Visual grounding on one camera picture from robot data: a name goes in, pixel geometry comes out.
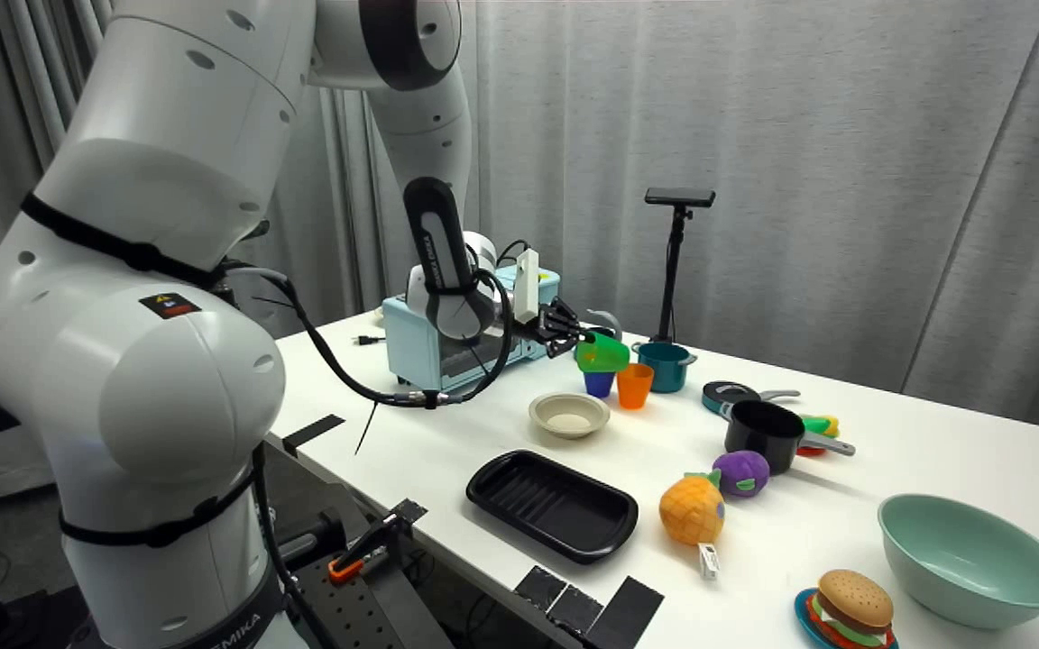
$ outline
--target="cable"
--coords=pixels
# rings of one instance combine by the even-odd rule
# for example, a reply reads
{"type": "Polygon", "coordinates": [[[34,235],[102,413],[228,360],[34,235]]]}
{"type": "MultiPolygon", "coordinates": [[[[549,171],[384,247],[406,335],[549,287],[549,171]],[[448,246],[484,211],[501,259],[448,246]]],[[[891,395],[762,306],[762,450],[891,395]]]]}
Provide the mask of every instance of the cable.
{"type": "Polygon", "coordinates": [[[479,252],[470,241],[463,247],[471,257],[471,266],[479,266],[479,252]]]}
{"type": "Polygon", "coordinates": [[[328,629],[318,625],[310,601],[303,599],[303,589],[295,583],[295,577],[287,574],[287,567],[276,554],[276,542],[269,531],[269,497],[265,497],[265,476],[263,476],[263,448],[252,450],[252,466],[256,466],[256,504],[258,504],[258,531],[263,531],[263,551],[281,581],[281,589],[293,596],[293,609],[303,615],[307,629],[313,635],[318,649],[330,649],[334,640],[328,639],[328,629]]]}
{"type": "Polygon", "coordinates": [[[526,241],[526,236],[508,241],[505,252],[499,257],[499,266],[501,266],[505,259],[512,259],[512,247],[523,252],[523,247],[531,247],[531,241],[526,241]]]}
{"type": "Polygon", "coordinates": [[[484,364],[484,357],[475,353],[475,346],[470,346],[470,353],[475,357],[479,372],[485,376],[485,364],[484,364]]]}
{"type": "Polygon", "coordinates": [[[471,400],[475,391],[484,391],[505,367],[508,367],[508,353],[512,353],[512,299],[508,299],[508,287],[485,272],[485,271],[475,271],[471,277],[475,280],[485,280],[493,283],[499,299],[501,299],[501,353],[493,357],[491,372],[466,391],[448,391],[448,395],[406,395],[406,391],[377,391],[377,390],[369,390],[364,381],[358,381],[342,364],[338,357],[330,353],[330,342],[313,328],[313,322],[307,317],[303,310],[303,299],[295,292],[295,283],[269,271],[269,266],[234,266],[229,272],[258,272],[263,280],[269,280],[295,310],[299,323],[307,328],[313,351],[325,357],[325,364],[338,376],[338,381],[345,390],[352,390],[358,395],[364,400],[374,400],[374,403],[384,403],[384,406],[442,406],[442,403],[466,403],[471,400]]]}
{"type": "Polygon", "coordinates": [[[377,409],[377,400],[370,400],[370,409],[369,409],[369,423],[364,423],[359,440],[352,442],[352,453],[359,453],[359,448],[364,448],[364,440],[369,440],[369,430],[370,430],[370,423],[374,423],[374,409],[377,409]]]}

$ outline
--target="white bowl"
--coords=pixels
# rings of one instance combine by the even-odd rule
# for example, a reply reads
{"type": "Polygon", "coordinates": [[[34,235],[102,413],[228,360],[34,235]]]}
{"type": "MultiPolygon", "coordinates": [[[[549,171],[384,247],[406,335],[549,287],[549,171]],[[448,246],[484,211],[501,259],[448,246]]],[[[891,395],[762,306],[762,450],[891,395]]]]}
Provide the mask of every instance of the white bowl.
{"type": "Polygon", "coordinates": [[[606,403],[585,391],[549,391],[534,400],[526,413],[552,435],[590,435],[610,417],[606,403]]]}

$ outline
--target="white table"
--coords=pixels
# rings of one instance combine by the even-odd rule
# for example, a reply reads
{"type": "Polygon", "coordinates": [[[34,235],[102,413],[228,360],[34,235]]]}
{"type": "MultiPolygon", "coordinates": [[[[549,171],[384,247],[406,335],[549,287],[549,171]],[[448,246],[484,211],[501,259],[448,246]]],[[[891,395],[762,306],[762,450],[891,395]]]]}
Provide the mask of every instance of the white table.
{"type": "MultiPolygon", "coordinates": [[[[359,330],[377,335],[374,313],[322,330],[352,376],[393,390],[384,346],[352,342],[359,330]]],[[[804,644],[788,601],[833,567],[869,574],[893,596],[900,644],[1039,644],[1039,621],[1005,635],[981,635],[918,609],[891,577],[877,527],[883,497],[924,491],[981,504],[1039,538],[1039,425],[697,353],[680,391],[650,395],[647,409],[613,406],[610,425],[590,440],[552,440],[531,430],[526,403],[541,391],[579,390],[574,360],[559,357],[505,372],[463,406],[377,406],[369,442],[352,453],[369,400],[342,390],[307,335],[281,339],[281,357],[287,395],[275,435],[322,413],[342,413],[345,425],[318,435],[303,453],[377,504],[395,504],[400,497],[426,504],[419,531],[501,589],[514,589],[541,562],[600,601],[624,577],[665,592],[641,644],[687,649],[716,639],[748,649],[804,644]],[[661,494],[680,472],[698,472],[720,453],[724,423],[698,406],[698,387],[709,377],[755,390],[802,390],[802,403],[788,406],[837,413],[839,435],[858,448],[856,458],[797,458],[793,472],[774,476],[762,497],[733,502],[716,542],[716,581],[704,581],[697,554],[666,545],[657,514],[661,494]],[[518,448],[629,491],[637,502],[637,527],[629,545],[594,567],[574,567],[466,502],[470,476],[518,448]]]]}

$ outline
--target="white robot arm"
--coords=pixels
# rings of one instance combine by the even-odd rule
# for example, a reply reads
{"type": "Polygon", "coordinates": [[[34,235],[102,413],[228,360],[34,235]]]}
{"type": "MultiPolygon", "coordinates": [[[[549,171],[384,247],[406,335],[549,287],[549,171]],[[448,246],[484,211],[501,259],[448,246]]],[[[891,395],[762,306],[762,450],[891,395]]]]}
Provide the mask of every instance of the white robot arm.
{"type": "Polygon", "coordinates": [[[44,440],[102,640],[303,644],[250,453],[285,390],[217,299],[263,218],[299,81],[370,91],[436,287],[463,287],[453,0],[123,0],[67,135],[0,241],[0,403],[44,440]]]}

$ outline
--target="round dish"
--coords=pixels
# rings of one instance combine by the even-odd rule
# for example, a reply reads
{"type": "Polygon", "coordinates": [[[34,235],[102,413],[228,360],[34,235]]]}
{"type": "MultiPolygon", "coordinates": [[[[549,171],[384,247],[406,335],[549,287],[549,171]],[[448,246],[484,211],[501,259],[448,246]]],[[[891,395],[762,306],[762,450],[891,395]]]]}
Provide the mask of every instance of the round dish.
{"type": "Polygon", "coordinates": [[[930,614],[968,626],[1039,615],[1039,542],[1012,524],[930,494],[879,504],[883,554],[930,614]]]}
{"type": "Polygon", "coordinates": [[[549,391],[531,403],[531,423],[552,435],[590,435],[606,417],[606,403],[585,391],[549,391]]]}

